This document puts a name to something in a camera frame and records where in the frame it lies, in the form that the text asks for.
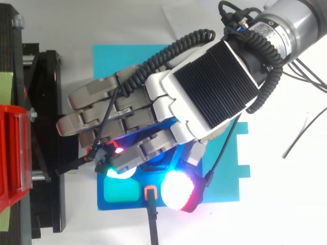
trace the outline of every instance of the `light green tape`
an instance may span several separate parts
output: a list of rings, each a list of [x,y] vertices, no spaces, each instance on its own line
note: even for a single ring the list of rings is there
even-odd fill
[[[12,72],[0,72],[0,104],[10,105],[12,89]],[[0,231],[9,230],[10,208],[0,213]]]
[[[0,72],[0,104],[10,105],[12,72]]]
[[[0,213],[0,231],[9,230],[10,208],[6,208]]]

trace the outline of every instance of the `black wire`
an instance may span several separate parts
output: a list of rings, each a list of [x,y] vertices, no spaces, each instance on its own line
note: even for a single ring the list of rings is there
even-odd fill
[[[292,72],[294,72],[295,74],[297,74],[299,77],[301,77],[301,78],[303,78],[303,76],[300,74],[300,73],[298,73],[292,66],[291,66],[291,64],[288,64],[288,67],[292,70]]]
[[[313,86],[315,86],[316,88],[318,88],[319,90],[321,90],[322,92],[324,92],[324,93],[327,93],[327,90],[325,90],[324,88],[322,88],[322,87],[324,87],[323,85],[321,85],[322,87],[320,87],[320,86],[318,86],[317,85],[317,83],[315,83],[315,82],[313,82],[308,76],[307,76],[307,74],[304,72],[304,71],[302,71],[301,69],[300,69],[300,67],[298,67],[298,65],[297,64],[295,64],[294,62],[292,63],[292,65],[303,75],[303,77],[309,82],[309,83],[311,83]]]
[[[113,92],[113,95],[112,95],[112,97],[111,97],[110,104],[109,104],[108,109],[107,109],[107,111],[106,111],[106,114],[105,114],[105,116],[104,116],[104,118],[103,118],[103,121],[102,121],[102,123],[101,123],[100,129],[99,129],[98,134],[97,134],[97,136],[96,136],[96,139],[94,140],[93,145],[92,145],[92,148],[91,148],[91,150],[90,150],[89,153],[88,153],[88,158],[89,158],[90,160],[93,160],[93,158],[95,157],[95,154],[96,154],[96,148],[97,148],[97,146],[98,146],[98,142],[99,142],[100,136],[101,136],[101,134],[102,134],[104,128],[106,127],[107,123],[110,121],[110,119],[109,119],[109,115],[110,115],[110,113],[111,113],[111,110],[112,110],[112,108],[113,108],[114,102],[115,102],[115,100],[116,100],[116,97],[117,97],[117,94],[118,94],[119,88],[120,88],[120,87],[118,86],[118,87],[114,90],[114,92]]]
[[[294,79],[296,79],[296,80],[299,80],[299,81],[302,81],[302,82],[309,83],[307,80],[305,80],[305,79],[303,79],[303,78],[298,78],[298,77],[293,76],[293,75],[291,75],[291,74],[288,74],[288,73],[286,73],[286,72],[284,72],[284,71],[283,71],[283,74],[285,74],[285,75],[287,75],[287,76],[289,76],[289,77],[291,77],[291,78],[294,78]]]
[[[285,152],[285,154],[283,155],[283,158],[285,159],[288,154],[291,152],[291,150],[294,148],[294,146],[296,145],[296,143],[300,140],[300,138],[302,137],[302,135],[306,132],[306,130],[325,112],[327,111],[327,108],[323,109],[322,112],[320,112],[307,126],[306,128],[296,137],[296,139],[294,140],[294,142],[291,144],[291,146],[287,149],[287,151]]]
[[[219,10],[219,13],[224,13],[226,14],[226,11],[224,10],[224,6],[227,6],[235,11],[241,11],[241,9],[237,6],[235,6],[234,4],[228,2],[228,1],[220,1],[219,4],[218,4],[218,10]]]
[[[294,78],[294,79],[296,79],[296,80],[299,80],[299,81],[302,81],[302,82],[306,82],[306,83],[310,83],[310,82],[308,82],[306,79],[298,78],[298,77],[293,76],[293,75],[291,75],[291,74],[288,74],[288,73],[286,73],[286,72],[284,72],[284,71],[283,71],[283,74],[285,74],[285,75],[287,75],[287,76],[289,76],[289,77],[291,77],[291,78]],[[320,83],[316,83],[316,82],[313,82],[313,81],[312,81],[312,83],[315,83],[315,84],[316,84],[317,86],[319,86],[320,88],[325,88],[325,87],[323,87]]]
[[[239,7],[235,6],[234,4],[228,2],[228,1],[220,1],[218,4],[218,11],[219,14],[221,15],[222,19],[227,18],[227,12],[224,10],[224,6],[227,6],[231,9],[233,9],[235,12],[239,12],[244,14],[244,16],[247,18],[249,22],[253,21],[253,18],[250,16],[250,13],[256,12],[258,14],[261,13],[261,10],[258,8],[248,8],[245,10],[241,10]]]
[[[221,151],[220,151],[220,153],[219,153],[219,156],[218,156],[217,160],[215,161],[215,164],[213,165],[213,167],[210,169],[210,171],[209,171],[209,172],[205,175],[205,177],[204,177],[204,178],[206,179],[206,181],[207,181],[207,184],[206,184],[207,186],[210,185],[211,180],[213,179],[213,176],[214,176],[214,173],[215,173],[215,169],[217,168],[217,166],[218,166],[218,164],[219,164],[221,158],[223,157],[223,155],[224,155],[224,153],[225,153],[225,150],[226,150],[226,148],[227,148],[227,145],[228,145],[228,143],[229,143],[229,141],[230,141],[230,138],[231,138],[231,136],[232,136],[232,134],[233,134],[233,131],[234,131],[234,129],[235,129],[235,127],[236,127],[236,125],[237,125],[237,123],[238,123],[240,117],[241,117],[241,114],[238,115],[238,116],[235,118],[234,123],[233,123],[233,125],[231,126],[231,129],[230,129],[230,131],[229,131],[229,133],[228,133],[228,136],[227,136],[227,138],[226,138],[226,140],[225,140],[225,142],[224,142],[223,148],[221,149]]]
[[[258,8],[248,8],[247,11],[249,11],[249,13],[255,12],[257,14],[261,14],[261,10]]]
[[[323,82],[322,79],[320,79],[316,74],[314,74],[313,71],[311,71],[300,59],[296,59],[296,61],[303,66],[315,79],[317,79],[317,81],[319,83],[321,83],[322,85],[324,85],[325,87],[327,87],[327,84]]]

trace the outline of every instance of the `red object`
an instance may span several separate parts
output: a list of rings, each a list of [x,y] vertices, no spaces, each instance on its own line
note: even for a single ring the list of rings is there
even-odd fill
[[[0,213],[32,186],[30,119],[18,106],[0,105]]]
[[[144,188],[144,196],[145,196],[145,200],[148,200],[148,190],[152,190],[154,191],[154,198],[157,200],[158,199],[158,190],[157,187],[155,185],[148,185]]]

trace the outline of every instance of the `orange clip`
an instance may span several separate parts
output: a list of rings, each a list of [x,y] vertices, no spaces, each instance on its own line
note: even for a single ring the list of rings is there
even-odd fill
[[[154,190],[154,198],[157,200],[158,199],[158,190],[155,185],[148,185],[147,187],[144,188],[144,196],[145,200],[148,200],[148,190]]]

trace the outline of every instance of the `white table surface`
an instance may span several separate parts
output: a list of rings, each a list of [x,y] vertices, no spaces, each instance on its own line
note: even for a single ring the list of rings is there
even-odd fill
[[[63,58],[63,97],[91,80],[94,43],[170,43],[174,32],[162,7],[174,0],[12,0],[26,20],[23,42],[39,42]],[[232,1],[241,8],[266,1]],[[218,1],[201,4],[215,18]],[[302,60],[325,74],[322,39]],[[161,245],[190,244],[327,244],[327,114],[299,141],[286,160],[281,155],[299,133],[306,114],[312,119],[327,106],[327,95],[283,77],[265,107],[244,115],[249,135],[238,137],[239,165],[251,166],[240,180],[241,201],[203,204],[192,213],[158,208]],[[63,112],[69,112],[64,106]],[[98,211],[94,167],[65,174],[67,226],[61,234],[42,229],[33,244],[150,244],[145,209]]]

